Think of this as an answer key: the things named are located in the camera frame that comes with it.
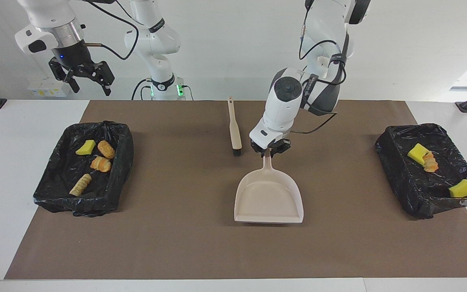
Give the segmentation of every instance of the brush handle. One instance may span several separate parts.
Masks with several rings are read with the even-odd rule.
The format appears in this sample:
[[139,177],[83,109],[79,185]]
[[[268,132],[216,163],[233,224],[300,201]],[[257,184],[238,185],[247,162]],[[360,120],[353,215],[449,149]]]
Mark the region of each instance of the brush handle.
[[241,133],[239,133],[239,126],[235,119],[234,99],[230,96],[228,98],[228,112],[230,114],[230,139],[232,140],[232,148],[239,150],[242,148]]

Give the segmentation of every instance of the black trash bag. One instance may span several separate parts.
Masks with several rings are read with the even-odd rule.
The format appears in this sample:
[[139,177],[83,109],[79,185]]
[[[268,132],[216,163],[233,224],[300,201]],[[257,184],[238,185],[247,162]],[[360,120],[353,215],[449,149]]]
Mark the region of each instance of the black trash bag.
[[[421,144],[432,151],[439,170],[428,173],[407,156]],[[451,198],[448,188],[467,179],[467,162],[441,126],[390,126],[376,141],[376,150],[392,191],[404,211],[417,219],[466,207],[467,197]]]
[[[90,168],[93,159],[102,156],[96,146],[91,155],[76,155],[86,140],[95,140],[96,144],[106,140],[115,149],[111,171]],[[133,139],[126,124],[104,121],[67,127],[35,190],[34,203],[54,213],[72,211],[74,216],[96,217],[114,211],[131,172],[133,155]],[[91,174],[91,183],[80,196],[70,195],[84,174]]]

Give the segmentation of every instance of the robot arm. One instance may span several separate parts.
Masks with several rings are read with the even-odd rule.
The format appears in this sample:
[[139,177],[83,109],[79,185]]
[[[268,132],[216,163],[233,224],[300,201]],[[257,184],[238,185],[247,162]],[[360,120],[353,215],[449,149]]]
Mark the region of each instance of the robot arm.
[[[352,55],[346,24],[359,24],[370,0],[313,1],[306,0],[309,17],[304,21],[301,38],[306,55],[300,59],[307,57],[306,71],[285,68],[274,77],[263,117],[250,132],[256,152],[271,148],[273,156],[286,151],[291,147],[286,138],[300,108],[320,116],[332,113],[338,102],[340,85],[346,77],[345,62]],[[291,88],[292,99],[283,94]]]
[[[157,100],[176,100],[183,96],[182,82],[172,72],[166,54],[173,54],[180,50],[180,36],[161,17],[156,0],[130,0],[133,16],[137,22],[143,24],[139,29],[140,37],[134,53],[141,57],[151,74],[152,98]],[[132,48],[135,36],[126,33],[124,41],[126,47]]]
[[[111,4],[115,0],[91,0]],[[82,29],[76,14],[68,4],[69,0],[18,0],[26,10],[30,24],[15,34],[15,41],[26,54],[52,50],[55,57],[50,69],[59,81],[69,83],[77,93],[80,88],[74,76],[89,78],[102,86],[104,93],[111,93],[109,87],[115,76],[105,61],[95,63],[85,46]]]

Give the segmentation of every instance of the white dustpan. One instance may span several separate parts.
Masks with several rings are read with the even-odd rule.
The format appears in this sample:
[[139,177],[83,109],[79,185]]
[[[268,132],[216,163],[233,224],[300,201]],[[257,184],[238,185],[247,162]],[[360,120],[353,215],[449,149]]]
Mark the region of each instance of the white dustpan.
[[241,180],[235,197],[234,218],[241,222],[302,223],[304,207],[295,181],[271,167],[267,151],[263,168]]

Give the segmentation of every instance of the white table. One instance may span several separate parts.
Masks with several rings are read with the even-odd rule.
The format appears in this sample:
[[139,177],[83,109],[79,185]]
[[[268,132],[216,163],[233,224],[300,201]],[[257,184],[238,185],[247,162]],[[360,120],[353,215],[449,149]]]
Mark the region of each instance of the white table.
[[[443,126],[467,160],[467,114],[452,103],[407,104],[418,123]],[[87,105],[79,100],[9,100],[0,110],[0,291],[467,291],[467,278],[4,281],[37,209],[31,194],[51,150],[63,130],[79,122]]]

